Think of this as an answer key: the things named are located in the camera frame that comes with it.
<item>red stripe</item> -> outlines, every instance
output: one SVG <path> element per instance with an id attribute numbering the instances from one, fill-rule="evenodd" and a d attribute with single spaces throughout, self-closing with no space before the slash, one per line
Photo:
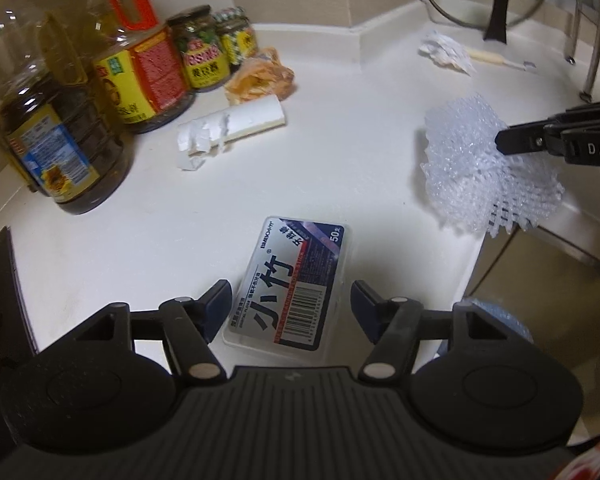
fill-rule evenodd
<path id="1" fill-rule="evenodd" d="M 282 336 L 282 331 L 285 329 L 286 323 L 286 314 L 289 311 L 289 307 L 291 306 L 291 299 L 294 296 L 294 291 L 296 290 L 296 283 L 298 282 L 298 274 L 300 273 L 300 267 L 302 266 L 302 260 L 304 260 L 304 252 L 306 251 L 306 247 L 309 244 L 307 240 L 302 242 L 302 247 L 300 248 L 300 254 L 298 254 L 298 260 L 296 261 L 296 266 L 294 267 L 294 273 L 291 276 L 291 283 L 289 283 L 289 290 L 286 294 L 285 298 L 285 306 L 282 308 L 282 313 L 280 314 L 280 322 L 278 323 L 278 329 L 276 330 L 276 336 L 273 339 L 274 343 L 280 342 L 280 337 Z"/>

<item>metal ring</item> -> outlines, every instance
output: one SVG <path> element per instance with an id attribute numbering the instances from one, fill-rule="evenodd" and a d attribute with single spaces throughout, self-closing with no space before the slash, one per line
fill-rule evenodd
<path id="1" fill-rule="evenodd" d="M 519 16 L 517 18 L 514 18 L 513 20 L 511 20 L 511 23 L 507 23 L 507 28 L 508 27 L 513 27 L 514 25 L 522 23 L 526 19 L 528 19 L 531 16 L 533 16 L 534 13 L 536 12 L 536 10 L 538 10 L 540 8 L 540 6 L 544 3 L 544 1 L 545 0 L 538 0 L 538 1 L 536 1 L 536 4 L 533 5 L 525 14 L 523 14 L 522 16 Z M 464 22 L 463 20 L 460 20 L 460 19 L 456 18 L 455 16 L 452 16 L 451 14 L 449 14 L 448 12 L 446 12 L 446 10 L 443 9 L 442 7 L 440 7 L 435 0 L 429 0 L 429 3 L 431 3 L 431 5 L 433 5 L 433 7 L 440 14 L 442 14 L 446 19 L 448 19 L 450 22 L 455 23 L 456 25 L 460 25 L 461 27 L 476 28 L 477 30 L 486 30 L 486 28 L 488 26 L 488 24 L 487 25 L 475 25 L 473 23 Z"/>

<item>bubble wrap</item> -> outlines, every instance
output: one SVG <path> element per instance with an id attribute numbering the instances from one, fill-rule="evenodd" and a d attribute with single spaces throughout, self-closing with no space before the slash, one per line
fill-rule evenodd
<path id="1" fill-rule="evenodd" d="M 479 95 L 456 99 L 425 115 L 427 195 L 454 224 L 492 237 L 537 226 L 558 206 L 564 188 L 545 153 L 504 156 L 496 134 L 507 127 Z"/>

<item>metal rod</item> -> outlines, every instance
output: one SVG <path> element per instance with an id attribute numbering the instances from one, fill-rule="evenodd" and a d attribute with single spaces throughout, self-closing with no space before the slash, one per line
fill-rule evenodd
<path id="1" fill-rule="evenodd" d="M 564 47 L 564 59 L 569 64 L 576 64 L 576 45 L 578 44 L 578 34 L 580 33 L 580 17 L 582 16 L 582 0 L 576 0 L 576 8 L 573 11 L 571 28 L 567 36 L 567 43 Z"/>
<path id="2" fill-rule="evenodd" d="M 596 82 L 596 75 L 598 74 L 598 66 L 600 65 L 600 8 L 598 9 L 598 30 L 596 31 L 596 39 L 593 44 L 593 54 L 591 55 L 591 65 L 589 65 L 589 73 L 584 83 L 584 88 L 580 92 L 580 98 L 587 102 L 591 102 L 591 91 L 593 90 L 593 83 Z"/>

